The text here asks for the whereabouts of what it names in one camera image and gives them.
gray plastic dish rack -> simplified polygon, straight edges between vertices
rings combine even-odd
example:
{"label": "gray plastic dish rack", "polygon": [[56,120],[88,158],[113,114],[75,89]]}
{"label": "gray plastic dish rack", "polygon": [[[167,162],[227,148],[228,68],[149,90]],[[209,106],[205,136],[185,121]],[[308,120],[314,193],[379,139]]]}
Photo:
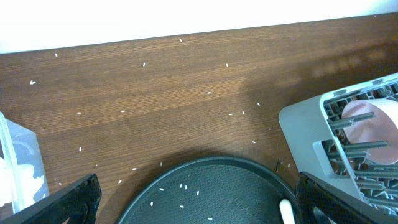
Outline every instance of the gray plastic dish rack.
{"label": "gray plastic dish rack", "polygon": [[351,144],[343,131],[371,119],[373,113],[341,118],[350,101],[381,98],[398,101],[398,73],[287,106],[279,113],[279,123],[299,172],[309,172],[376,209],[397,215],[398,164],[379,165],[366,159],[368,149],[388,142]]}

dish drying rack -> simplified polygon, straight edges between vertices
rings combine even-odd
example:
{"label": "dish drying rack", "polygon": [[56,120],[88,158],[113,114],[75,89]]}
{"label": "dish drying rack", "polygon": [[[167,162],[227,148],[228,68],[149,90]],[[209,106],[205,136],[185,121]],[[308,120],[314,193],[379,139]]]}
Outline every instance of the dish drying rack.
{"label": "dish drying rack", "polygon": [[398,164],[379,165],[366,159],[368,149],[388,142],[351,144],[343,131],[374,114],[341,118],[350,101],[382,98],[398,101],[398,73],[287,106],[279,123],[299,172],[309,172],[376,209],[398,215]]}

pink bowl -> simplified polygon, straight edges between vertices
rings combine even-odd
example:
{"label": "pink bowl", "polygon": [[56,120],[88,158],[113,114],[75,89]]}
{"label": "pink bowl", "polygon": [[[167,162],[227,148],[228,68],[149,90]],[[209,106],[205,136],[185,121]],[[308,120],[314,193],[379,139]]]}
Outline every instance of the pink bowl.
{"label": "pink bowl", "polygon": [[348,118],[368,112],[375,117],[357,122],[344,128],[348,140],[354,143],[387,141],[387,147],[370,149],[367,159],[382,165],[398,161],[398,102],[387,99],[354,100],[343,110],[342,118]]}

white wall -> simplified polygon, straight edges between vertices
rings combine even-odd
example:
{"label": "white wall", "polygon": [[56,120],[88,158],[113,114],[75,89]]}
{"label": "white wall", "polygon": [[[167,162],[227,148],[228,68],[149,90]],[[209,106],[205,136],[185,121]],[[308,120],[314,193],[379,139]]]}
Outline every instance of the white wall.
{"label": "white wall", "polygon": [[397,11],[398,0],[0,0],[0,53]]}

round pan lid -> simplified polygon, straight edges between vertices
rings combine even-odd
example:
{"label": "round pan lid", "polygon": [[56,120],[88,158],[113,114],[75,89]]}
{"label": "round pan lid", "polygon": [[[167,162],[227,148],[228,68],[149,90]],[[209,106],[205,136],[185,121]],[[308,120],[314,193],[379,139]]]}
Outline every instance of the round pan lid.
{"label": "round pan lid", "polygon": [[118,223],[283,223],[284,198],[299,223],[294,191],[272,171],[247,159],[209,157],[160,176]]}

